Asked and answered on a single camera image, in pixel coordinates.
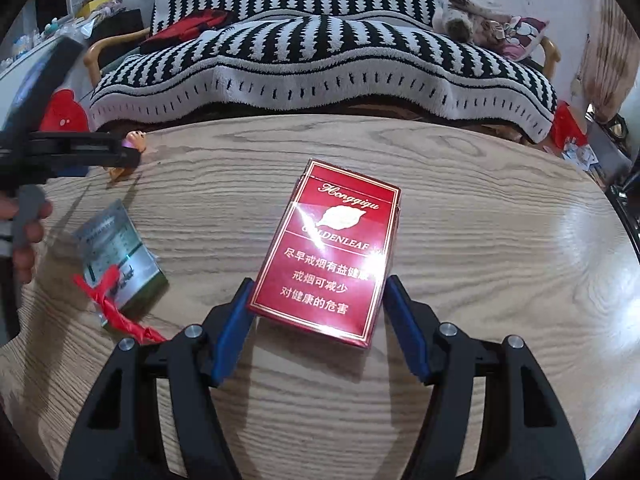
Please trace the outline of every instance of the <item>red ribbon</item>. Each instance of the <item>red ribbon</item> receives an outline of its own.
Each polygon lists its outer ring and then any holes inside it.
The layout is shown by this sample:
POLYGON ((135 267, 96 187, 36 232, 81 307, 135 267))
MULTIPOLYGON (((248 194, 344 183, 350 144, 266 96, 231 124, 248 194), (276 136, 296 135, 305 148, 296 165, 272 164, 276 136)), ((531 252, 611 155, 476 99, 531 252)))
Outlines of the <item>red ribbon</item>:
POLYGON ((106 320, 115 329, 129 334, 140 344, 143 344, 145 339, 154 343, 166 341, 166 339, 153 328, 144 328, 138 323, 124 317, 124 315, 113 304, 113 301, 107 297, 110 290, 120 281, 120 271, 117 266, 110 266, 109 269, 107 269, 107 272, 104 273, 100 283, 98 283, 95 288, 89 286, 84 278, 79 274, 75 274, 73 279, 74 283, 84 290, 84 293, 101 307, 102 314, 104 314, 106 320))

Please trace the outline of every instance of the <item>toy figure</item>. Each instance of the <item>toy figure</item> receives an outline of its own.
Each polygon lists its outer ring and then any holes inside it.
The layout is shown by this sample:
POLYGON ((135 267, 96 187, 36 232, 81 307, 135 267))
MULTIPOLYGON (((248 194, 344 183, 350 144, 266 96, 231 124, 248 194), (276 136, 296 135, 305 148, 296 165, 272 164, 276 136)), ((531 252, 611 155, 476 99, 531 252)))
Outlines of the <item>toy figure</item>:
MULTIPOLYGON (((125 146, 126 148, 135 148, 140 153, 144 153, 144 151, 146 150, 145 137, 146 137, 145 132, 140 132, 140 131, 129 132, 127 136, 124 138, 124 140, 122 141, 122 145, 125 146)), ((104 169, 109 172, 109 176, 111 177, 112 182, 115 182, 120 177, 129 176, 134 171, 133 169, 128 169, 128 168, 104 168, 104 169)))

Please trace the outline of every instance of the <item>red cloth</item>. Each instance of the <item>red cloth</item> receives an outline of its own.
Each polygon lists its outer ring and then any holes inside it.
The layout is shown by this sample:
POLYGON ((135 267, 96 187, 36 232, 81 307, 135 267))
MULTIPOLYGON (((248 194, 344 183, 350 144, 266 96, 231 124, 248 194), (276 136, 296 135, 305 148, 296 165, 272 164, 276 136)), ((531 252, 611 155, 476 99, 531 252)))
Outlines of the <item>red cloth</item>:
POLYGON ((176 46, 185 41, 195 40, 205 30, 218 30, 237 21, 228 10, 194 10, 188 16, 158 32, 140 44, 140 54, 149 54, 176 46))
POLYGON ((41 132, 88 132, 89 121, 73 90, 55 92, 40 123, 41 132))
POLYGON ((138 323, 124 317, 124 315, 113 304, 113 301, 107 297, 109 291, 116 286, 120 280, 120 271, 117 266, 112 265, 109 267, 100 280, 100 283, 98 283, 95 288, 89 286, 88 283, 85 282, 84 278, 79 274, 75 274, 73 279, 74 283, 84 290, 84 293, 89 298, 100 305, 104 317, 115 329, 129 334, 140 344, 144 344, 145 339, 154 343, 166 341, 166 339, 153 328, 144 328, 138 323))

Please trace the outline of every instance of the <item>cigarette pack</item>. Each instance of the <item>cigarette pack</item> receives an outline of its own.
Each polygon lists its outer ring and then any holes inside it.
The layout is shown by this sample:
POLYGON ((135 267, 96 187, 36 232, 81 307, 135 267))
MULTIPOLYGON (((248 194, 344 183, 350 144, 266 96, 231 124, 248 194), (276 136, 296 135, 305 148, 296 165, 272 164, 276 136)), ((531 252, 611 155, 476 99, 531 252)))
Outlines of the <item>cigarette pack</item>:
MULTIPOLYGON (((155 256, 146 248, 120 200, 91 218, 74 235, 89 286, 100 283, 110 266, 120 269, 118 285, 111 291, 118 310, 145 308, 167 285, 155 256)), ((101 312, 98 316, 105 326, 106 318, 101 312)))
POLYGON ((399 188, 310 160, 248 308, 354 346, 369 346, 399 205, 399 188))

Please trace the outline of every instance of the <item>gold border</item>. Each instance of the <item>gold border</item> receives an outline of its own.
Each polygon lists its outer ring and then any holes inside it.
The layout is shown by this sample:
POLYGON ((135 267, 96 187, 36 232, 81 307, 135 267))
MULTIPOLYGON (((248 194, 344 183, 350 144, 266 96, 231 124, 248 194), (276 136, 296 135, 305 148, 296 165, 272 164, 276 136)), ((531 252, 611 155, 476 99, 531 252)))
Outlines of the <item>gold border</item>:
POLYGON ((389 215, 389 219, 388 219, 388 226, 386 228, 386 235, 385 235, 385 248, 384 248, 384 253, 385 253, 385 259, 388 259, 388 250, 389 250, 389 245, 391 244, 391 231, 394 228, 395 225, 395 220, 396 220, 396 214, 398 214, 398 212, 396 211, 397 206, 398 206, 398 194, 400 192, 400 190, 397 187, 392 187, 389 186, 387 184, 384 184, 383 182, 379 182, 377 180, 373 180, 370 178, 367 178, 366 176, 363 175, 359 175, 359 174, 355 174, 355 173, 351 173, 350 171, 345 171, 341 168, 337 168, 335 166, 331 166, 329 164, 325 164, 323 162, 319 162, 316 160, 311 160, 311 163, 309 164, 309 167, 307 168, 307 170, 305 171, 305 175, 304 175, 304 179, 302 181, 302 183, 300 184, 299 188, 298 188, 298 193, 296 194, 296 196, 290 201, 289 205, 291 207, 289 207, 289 211, 284 219, 284 222, 282 223, 282 229, 280 230, 280 233, 278 234, 278 237, 275 241, 275 243, 272 245, 273 249, 271 250, 271 253, 269 254, 269 257, 267 259, 267 262, 264 266, 264 270, 262 272, 262 275, 260 276, 260 280, 258 280, 258 283, 256 283, 255 285, 255 290, 254 293, 252 294, 252 301, 250 303, 250 306, 256 308, 257 310, 263 310, 264 312, 268 312, 269 314, 271 314, 274 317, 279 317, 288 321, 292 321, 294 323, 300 324, 302 326, 306 326, 308 328, 311 328, 313 330, 315 330, 316 332, 322 332, 322 333, 329 333, 331 335, 340 335, 342 337, 346 337, 349 339, 354 339, 357 341, 366 341, 367 338, 367 333, 369 332, 371 323, 372 323, 372 318, 373 315, 375 313, 376 310, 376 300, 379 298, 379 294, 382 291, 382 286, 384 283, 384 279, 382 280, 376 280, 376 285, 373 289, 373 295, 371 297, 371 302, 369 303, 369 311, 367 313, 367 319, 365 321, 365 325, 364 325, 364 330, 361 334, 355 334, 353 332, 345 332, 343 330, 339 330, 337 328, 332 328, 331 330, 326 330, 326 325, 324 324, 318 324, 318 323, 314 323, 312 321, 308 321, 306 319, 301 319, 299 317, 296 316, 292 316, 291 314, 285 314, 284 312, 281 312, 279 310, 274 310, 268 306, 265 306, 263 304, 260 303, 256 303, 254 301, 253 298, 257 298, 258 294, 260 294, 260 290, 262 289, 262 285, 264 284, 264 280, 267 276, 267 274, 269 273, 269 269, 271 267, 271 263, 273 262, 273 258, 275 256, 275 252, 276 250, 280 247, 280 242, 282 241, 282 237, 284 236, 284 233, 287 232, 287 228, 289 227, 289 221, 291 220, 291 217, 293 216, 293 212, 295 210, 295 206, 294 204, 298 203, 298 199, 300 198, 300 195, 302 195, 303 190, 305 189, 306 183, 309 181, 309 178, 311 176, 311 173, 313 171, 313 169, 316 166, 320 166, 322 168, 325 168, 326 170, 332 170, 332 171, 337 171, 338 173, 342 173, 344 175, 347 175, 351 178, 356 178, 358 180, 361 180, 363 182, 367 182, 369 184, 373 184, 374 186, 379 186, 379 187, 383 187, 386 190, 392 191, 394 194, 393 200, 390 203, 391 204, 391 212, 389 215))

